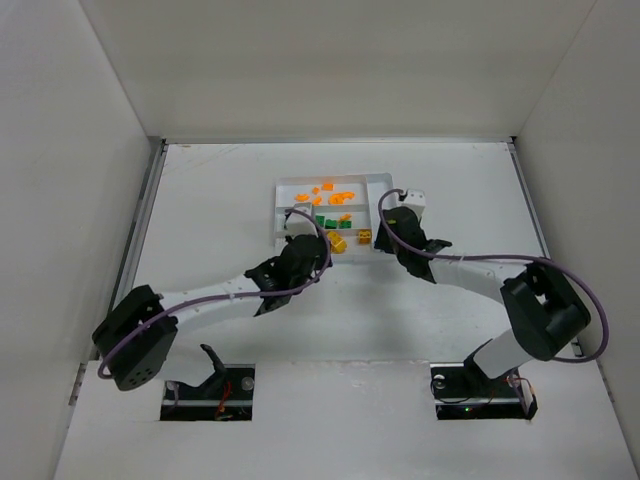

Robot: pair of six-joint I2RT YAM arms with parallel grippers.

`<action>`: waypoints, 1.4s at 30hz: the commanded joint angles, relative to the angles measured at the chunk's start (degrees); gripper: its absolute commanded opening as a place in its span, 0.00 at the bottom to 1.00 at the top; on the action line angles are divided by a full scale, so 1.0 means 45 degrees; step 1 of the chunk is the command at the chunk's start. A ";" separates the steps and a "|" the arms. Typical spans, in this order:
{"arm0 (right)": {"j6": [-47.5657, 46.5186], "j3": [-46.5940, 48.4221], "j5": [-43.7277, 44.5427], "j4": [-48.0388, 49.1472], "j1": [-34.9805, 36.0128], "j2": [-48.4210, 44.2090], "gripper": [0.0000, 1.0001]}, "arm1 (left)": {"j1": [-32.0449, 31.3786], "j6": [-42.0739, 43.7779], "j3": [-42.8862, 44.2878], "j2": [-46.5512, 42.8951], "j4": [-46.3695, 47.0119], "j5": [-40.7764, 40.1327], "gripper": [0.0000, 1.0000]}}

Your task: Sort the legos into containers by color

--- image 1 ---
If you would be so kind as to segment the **yellow 2x3 lego brick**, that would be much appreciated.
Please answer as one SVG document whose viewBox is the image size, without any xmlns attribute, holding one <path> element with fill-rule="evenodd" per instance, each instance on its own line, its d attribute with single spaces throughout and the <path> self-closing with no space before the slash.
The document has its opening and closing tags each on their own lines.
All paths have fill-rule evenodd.
<svg viewBox="0 0 640 480">
<path fill-rule="evenodd" d="M 347 248 L 346 240 L 335 230 L 330 230 L 327 233 L 327 237 L 330 242 L 331 252 L 334 254 L 343 254 Z"/>
</svg>

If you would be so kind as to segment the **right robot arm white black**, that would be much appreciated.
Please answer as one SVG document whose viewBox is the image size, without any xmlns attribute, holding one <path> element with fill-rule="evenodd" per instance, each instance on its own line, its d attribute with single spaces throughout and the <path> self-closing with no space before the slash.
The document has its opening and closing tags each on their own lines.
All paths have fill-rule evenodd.
<svg viewBox="0 0 640 480">
<path fill-rule="evenodd" d="M 550 361 L 591 322 L 586 305 L 558 269 L 525 264 L 453 260 L 451 243 L 429 239 L 409 207 L 381 211 L 375 247 L 396 256 L 421 280 L 458 287 L 501 305 L 510 327 L 464 360 L 467 381 L 482 384 L 531 361 Z"/>
</svg>

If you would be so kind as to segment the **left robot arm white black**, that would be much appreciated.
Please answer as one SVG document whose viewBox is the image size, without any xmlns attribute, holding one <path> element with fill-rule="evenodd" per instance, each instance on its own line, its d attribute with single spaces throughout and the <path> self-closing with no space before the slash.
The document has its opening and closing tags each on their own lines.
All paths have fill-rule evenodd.
<svg viewBox="0 0 640 480">
<path fill-rule="evenodd" d="M 314 283 L 330 266 L 330 244 L 313 234 L 295 236 L 281 253 L 245 273 L 199 289 L 157 293 L 131 290 L 92 334 L 102 358 L 97 375 L 121 391 L 153 379 L 200 387 L 220 368 L 205 340 L 189 334 L 228 320 L 272 313 Z"/>
</svg>

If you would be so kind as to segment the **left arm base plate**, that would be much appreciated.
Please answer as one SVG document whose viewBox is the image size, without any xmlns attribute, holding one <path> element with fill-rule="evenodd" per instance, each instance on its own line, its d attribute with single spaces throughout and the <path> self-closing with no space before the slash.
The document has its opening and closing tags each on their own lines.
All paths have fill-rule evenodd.
<svg viewBox="0 0 640 480">
<path fill-rule="evenodd" d="M 183 382 L 166 382 L 160 407 L 165 422 L 244 422 L 253 416 L 255 366 L 231 364 L 223 380 L 208 390 Z"/>
</svg>

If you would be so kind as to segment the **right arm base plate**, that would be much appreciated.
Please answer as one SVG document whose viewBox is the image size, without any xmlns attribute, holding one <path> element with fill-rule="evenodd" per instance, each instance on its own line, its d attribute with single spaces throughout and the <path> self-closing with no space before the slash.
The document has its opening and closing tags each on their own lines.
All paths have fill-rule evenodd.
<svg viewBox="0 0 640 480">
<path fill-rule="evenodd" d="M 538 412 L 533 386 L 518 369 L 487 379 L 462 363 L 435 363 L 430 365 L 429 387 L 441 421 L 531 421 Z"/>
</svg>

